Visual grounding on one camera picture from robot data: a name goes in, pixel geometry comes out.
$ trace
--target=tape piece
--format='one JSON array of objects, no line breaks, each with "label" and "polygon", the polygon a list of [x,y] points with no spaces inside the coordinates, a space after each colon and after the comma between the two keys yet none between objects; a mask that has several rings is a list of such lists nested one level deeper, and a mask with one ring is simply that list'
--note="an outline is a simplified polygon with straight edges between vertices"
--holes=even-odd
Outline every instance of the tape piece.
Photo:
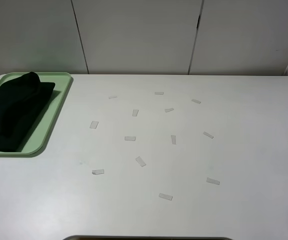
[{"label": "tape piece", "polygon": [[201,101],[196,100],[196,99],[192,99],[192,102],[197,103],[197,104],[200,104],[200,103],[201,103]]},{"label": "tape piece", "polygon": [[170,201],[172,201],[172,199],[173,199],[173,196],[162,194],[162,193],[159,194],[159,197],[162,199],[170,200]]},{"label": "tape piece", "polygon": [[210,184],[216,184],[216,185],[219,185],[219,181],[217,180],[214,180],[214,179],[211,179],[211,178],[207,178],[206,182],[210,183]]},{"label": "tape piece", "polygon": [[93,170],[93,171],[92,171],[92,174],[93,174],[93,175],[104,174],[104,170],[103,170],[103,169],[100,169],[100,170]]},{"label": "tape piece", "polygon": [[133,117],[137,117],[138,112],[139,112],[139,110],[134,109],[134,110],[133,110]]},{"label": "tape piece", "polygon": [[92,121],[92,123],[90,124],[90,129],[96,129],[97,128],[97,125],[98,125],[98,121]]},{"label": "tape piece", "polygon": [[142,160],[140,156],[136,158],[136,161],[141,167],[146,166],[146,163],[144,162],[144,160]]},{"label": "tape piece", "polygon": [[136,137],[135,136],[126,136],[125,141],[135,141]]},{"label": "tape piece", "polygon": [[167,109],[165,109],[165,112],[168,113],[168,112],[173,111],[173,110],[174,110],[173,108],[167,108]]},{"label": "tape piece", "polygon": [[172,137],[172,143],[174,145],[176,145],[176,136],[175,135],[171,135],[171,137]]},{"label": "tape piece", "polygon": [[205,136],[208,136],[208,137],[211,138],[211,139],[214,138],[214,136],[212,136],[211,134],[209,134],[209,133],[207,133],[207,132],[204,132],[203,134],[204,134]]}]

